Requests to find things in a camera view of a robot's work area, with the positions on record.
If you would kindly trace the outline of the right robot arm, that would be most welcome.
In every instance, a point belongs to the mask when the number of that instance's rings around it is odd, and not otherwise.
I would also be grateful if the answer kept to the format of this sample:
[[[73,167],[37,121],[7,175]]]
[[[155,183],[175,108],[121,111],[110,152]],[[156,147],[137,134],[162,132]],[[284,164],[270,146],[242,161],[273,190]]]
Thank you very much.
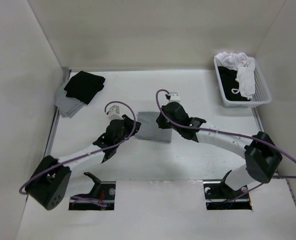
[[[232,199],[248,184],[268,184],[283,158],[265,132],[251,138],[220,134],[219,128],[206,120],[189,117],[178,102],[163,105],[156,123],[160,129],[175,130],[186,140],[225,149],[245,160],[241,167],[228,171],[217,186],[206,190],[212,198]]]

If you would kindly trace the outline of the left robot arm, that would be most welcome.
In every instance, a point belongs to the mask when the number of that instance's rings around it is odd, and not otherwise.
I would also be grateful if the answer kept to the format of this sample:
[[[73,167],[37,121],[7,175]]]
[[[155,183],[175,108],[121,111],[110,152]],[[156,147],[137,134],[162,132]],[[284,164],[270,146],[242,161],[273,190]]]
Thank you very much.
[[[124,114],[111,120],[106,132],[85,149],[59,158],[44,157],[24,187],[25,192],[46,210],[54,209],[65,196],[72,177],[111,159],[119,145],[134,136],[140,127],[140,122]]]

